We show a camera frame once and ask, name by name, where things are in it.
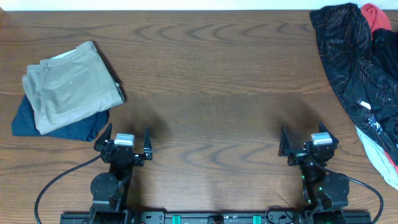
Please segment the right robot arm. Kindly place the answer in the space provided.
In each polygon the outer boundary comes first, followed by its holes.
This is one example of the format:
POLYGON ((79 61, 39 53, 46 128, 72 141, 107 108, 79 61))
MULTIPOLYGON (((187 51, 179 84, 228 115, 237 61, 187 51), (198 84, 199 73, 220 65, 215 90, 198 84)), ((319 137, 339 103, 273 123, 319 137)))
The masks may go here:
POLYGON ((311 140, 297 149, 292 148, 286 129, 281 129, 278 156, 286 157, 288 166, 299 166, 303 198, 308 203, 293 214, 294 223, 344 221, 342 208, 348 205, 349 181, 326 169, 339 141, 323 123, 319 123, 318 128, 319 132, 312 134, 311 140))

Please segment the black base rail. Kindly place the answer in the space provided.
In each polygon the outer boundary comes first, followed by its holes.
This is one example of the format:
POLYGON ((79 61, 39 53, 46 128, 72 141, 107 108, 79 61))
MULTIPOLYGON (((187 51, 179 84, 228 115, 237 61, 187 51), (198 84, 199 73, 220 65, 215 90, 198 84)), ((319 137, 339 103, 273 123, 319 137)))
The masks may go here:
POLYGON ((363 224, 371 223, 368 212, 325 212, 312 217, 294 212, 271 210, 264 213, 129 213, 63 214, 61 224, 84 223, 130 223, 130 224, 267 224, 267 223, 324 223, 324 224, 363 224))

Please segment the red garment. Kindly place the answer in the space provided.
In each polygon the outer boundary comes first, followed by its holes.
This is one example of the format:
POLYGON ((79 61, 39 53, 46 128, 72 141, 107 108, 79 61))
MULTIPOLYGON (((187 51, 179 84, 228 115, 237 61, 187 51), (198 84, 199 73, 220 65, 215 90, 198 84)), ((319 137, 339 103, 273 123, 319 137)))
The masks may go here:
POLYGON ((366 18, 371 32, 378 29, 392 30, 387 14, 377 6, 367 3, 361 7, 361 13, 366 18))

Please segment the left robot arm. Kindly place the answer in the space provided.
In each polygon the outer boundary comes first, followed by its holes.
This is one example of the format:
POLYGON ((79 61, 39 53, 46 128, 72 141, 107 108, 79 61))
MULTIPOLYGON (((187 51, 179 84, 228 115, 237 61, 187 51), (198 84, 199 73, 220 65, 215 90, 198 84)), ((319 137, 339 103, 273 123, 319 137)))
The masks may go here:
POLYGON ((132 134, 117 134, 111 138, 113 125, 95 141, 94 150, 102 161, 109 164, 109 171, 98 174, 91 182, 93 204, 90 208, 90 223, 139 223, 139 215, 127 206, 127 198, 136 166, 152 160, 152 144, 149 128, 144 134, 144 152, 134 152, 135 137, 132 134))

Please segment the folded navy blue garment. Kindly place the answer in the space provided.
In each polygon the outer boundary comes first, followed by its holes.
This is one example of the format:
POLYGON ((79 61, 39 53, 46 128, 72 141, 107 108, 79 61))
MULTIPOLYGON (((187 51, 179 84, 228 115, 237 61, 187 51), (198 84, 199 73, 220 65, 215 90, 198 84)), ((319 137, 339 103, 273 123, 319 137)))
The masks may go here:
POLYGON ((24 95, 12 121, 13 136, 48 136, 90 142, 108 123, 109 111, 101 111, 81 121, 68 124, 47 134, 40 134, 35 127, 34 110, 27 96, 24 95))

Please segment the black printed cycling jersey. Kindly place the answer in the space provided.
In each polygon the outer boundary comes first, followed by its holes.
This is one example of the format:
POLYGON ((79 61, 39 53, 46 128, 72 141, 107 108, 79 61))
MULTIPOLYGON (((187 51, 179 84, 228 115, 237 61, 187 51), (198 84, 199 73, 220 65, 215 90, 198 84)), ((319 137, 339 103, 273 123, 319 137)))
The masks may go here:
POLYGON ((397 164, 397 33, 347 3, 310 12, 330 85, 352 122, 397 164))

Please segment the light grey garment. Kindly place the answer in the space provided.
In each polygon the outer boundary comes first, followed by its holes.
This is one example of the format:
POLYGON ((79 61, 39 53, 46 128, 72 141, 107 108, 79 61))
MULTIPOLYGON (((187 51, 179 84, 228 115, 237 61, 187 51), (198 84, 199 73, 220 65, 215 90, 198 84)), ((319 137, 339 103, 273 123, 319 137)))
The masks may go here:
POLYGON ((397 165, 394 164, 381 146, 364 134, 358 127, 356 127, 356 131, 371 164, 381 174, 383 179, 397 190, 397 165))

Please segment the folded beige trousers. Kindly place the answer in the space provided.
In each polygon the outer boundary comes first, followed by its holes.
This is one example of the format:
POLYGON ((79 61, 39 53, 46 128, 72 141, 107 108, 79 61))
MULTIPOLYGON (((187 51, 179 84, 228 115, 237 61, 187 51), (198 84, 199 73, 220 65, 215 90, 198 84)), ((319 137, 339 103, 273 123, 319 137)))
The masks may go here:
POLYGON ((119 84, 92 41, 60 57, 29 65, 22 86, 40 134, 124 103, 119 84))

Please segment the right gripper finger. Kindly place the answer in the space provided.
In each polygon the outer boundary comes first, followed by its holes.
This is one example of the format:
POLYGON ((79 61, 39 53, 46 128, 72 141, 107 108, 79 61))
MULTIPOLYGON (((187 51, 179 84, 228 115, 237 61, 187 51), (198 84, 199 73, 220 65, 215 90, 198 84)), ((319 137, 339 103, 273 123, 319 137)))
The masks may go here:
POLYGON ((290 150, 291 150, 291 146, 290 146, 290 142, 289 142, 289 139, 287 136, 287 131, 285 130, 284 127, 281 127, 278 156, 279 157, 288 156, 290 153, 290 150))
POLYGON ((326 126, 321 121, 318 123, 318 129, 320 133, 328 133, 332 139, 333 144, 339 143, 339 140, 335 138, 335 136, 326 128, 326 126))

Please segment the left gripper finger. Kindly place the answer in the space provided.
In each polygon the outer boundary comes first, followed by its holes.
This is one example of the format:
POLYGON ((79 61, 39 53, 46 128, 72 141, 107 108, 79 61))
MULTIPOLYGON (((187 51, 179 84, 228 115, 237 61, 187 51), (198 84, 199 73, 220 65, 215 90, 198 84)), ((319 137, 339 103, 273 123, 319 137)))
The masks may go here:
POLYGON ((150 142, 150 130, 149 127, 146 126, 145 135, 144 135, 144 159, 152 160, 152 144, 150 142))
POLYGON ((108 140, 111 139, 111 131, 113 124, 109 123, 106 127, 105 131, 99 136, 99 138, 95 141, 94 150, 97 152, 103 152, 107 149, 108 140))

